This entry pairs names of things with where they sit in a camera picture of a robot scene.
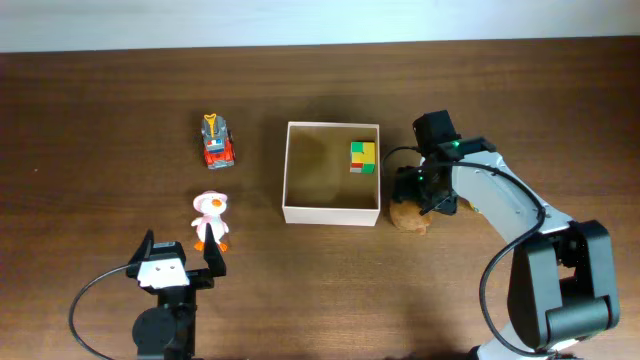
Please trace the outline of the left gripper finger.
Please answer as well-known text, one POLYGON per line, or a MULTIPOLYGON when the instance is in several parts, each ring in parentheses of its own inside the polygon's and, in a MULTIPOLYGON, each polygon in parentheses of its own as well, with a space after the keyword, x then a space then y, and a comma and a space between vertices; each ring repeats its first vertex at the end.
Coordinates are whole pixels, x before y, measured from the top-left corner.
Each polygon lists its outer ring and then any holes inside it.
POLYGON ((222 277, 226 275, 226 263, 224 262, 218 244, 215 241, 212 228, 209 224, 206 225, 203 259, 207 263, 213 277, 222 277))
POLYGON ((153 248, 153 245, 154 245, 154 233, 151 229, 148 229, 143 238, 143 241, 141 242, 141 244, 139 245, 139 247, 136 249, 133 256, 131 257, 129 261, 129 265, 141 263, 146 258, 148 258, 153 248))

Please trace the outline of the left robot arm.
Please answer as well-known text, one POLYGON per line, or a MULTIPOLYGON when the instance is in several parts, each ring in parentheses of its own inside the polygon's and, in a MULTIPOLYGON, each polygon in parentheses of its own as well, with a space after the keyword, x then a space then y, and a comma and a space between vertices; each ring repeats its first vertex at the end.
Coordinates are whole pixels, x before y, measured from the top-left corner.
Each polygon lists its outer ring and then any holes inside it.
POLYGON ((212 232, 205 228, 205 268, 187 270, 179 242, 157 243, 149 230, 128 262, 126 276, 157 297, 157 305, 141 313, 132 328, 139 359, 191 359, 195 355, 195 327, 199 290, 214 287, 226 274, 226 264, 212 232))

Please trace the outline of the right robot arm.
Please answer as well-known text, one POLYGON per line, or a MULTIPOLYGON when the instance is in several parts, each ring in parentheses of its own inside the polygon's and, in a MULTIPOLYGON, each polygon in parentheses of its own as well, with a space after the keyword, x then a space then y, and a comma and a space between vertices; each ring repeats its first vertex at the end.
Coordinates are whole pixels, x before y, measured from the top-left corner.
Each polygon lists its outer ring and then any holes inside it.
POLYGON ((417 166, 396 171, 390 202, 410 202, 418 215, 452 216, 460 200, 481 213, 505 240, 479 284, 479 303, 491 341, 470 359, 567 359, 567 348, 615 328, 620 303, 611 237, 598 221, 578 222, 544 201, 506 165, 483 137, 463 138, 447 111, 412 124, 417 166), (491 319, 486 288, 497 264, 512 257, 509 322, 491 319))

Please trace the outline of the red toy fire truck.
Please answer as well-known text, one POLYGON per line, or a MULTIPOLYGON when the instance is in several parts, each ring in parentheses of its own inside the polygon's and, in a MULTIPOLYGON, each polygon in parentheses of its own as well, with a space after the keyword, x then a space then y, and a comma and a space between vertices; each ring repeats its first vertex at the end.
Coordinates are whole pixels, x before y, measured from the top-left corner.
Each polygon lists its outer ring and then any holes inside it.
POLYGON ((207 167, 216 170, 233 166, 236 160, 233 138, 225 119, 215 113, 204 115, 201 133, 207 167))

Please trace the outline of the multicoloured puzzle cube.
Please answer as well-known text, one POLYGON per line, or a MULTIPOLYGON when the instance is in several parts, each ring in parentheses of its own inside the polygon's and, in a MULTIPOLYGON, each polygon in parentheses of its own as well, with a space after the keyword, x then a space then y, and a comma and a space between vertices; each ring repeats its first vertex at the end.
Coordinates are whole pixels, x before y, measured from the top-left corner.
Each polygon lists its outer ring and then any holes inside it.
POLYGON ((352 142, 350 172, 373 174, 376 168, 376 158, 376 144, 374 142, 352 142))

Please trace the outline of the brown plush toy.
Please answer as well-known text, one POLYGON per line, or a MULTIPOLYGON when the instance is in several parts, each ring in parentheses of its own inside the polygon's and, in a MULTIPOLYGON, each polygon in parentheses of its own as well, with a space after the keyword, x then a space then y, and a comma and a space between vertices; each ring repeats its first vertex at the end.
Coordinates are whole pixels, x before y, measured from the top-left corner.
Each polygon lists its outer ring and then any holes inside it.
POLYGON ((389 211, 391 221, 394 226, 404 232, 425 235, 428 227, 432 223, 430 213, 421 214, 422 208, 412 200, 390 202, 389 211))

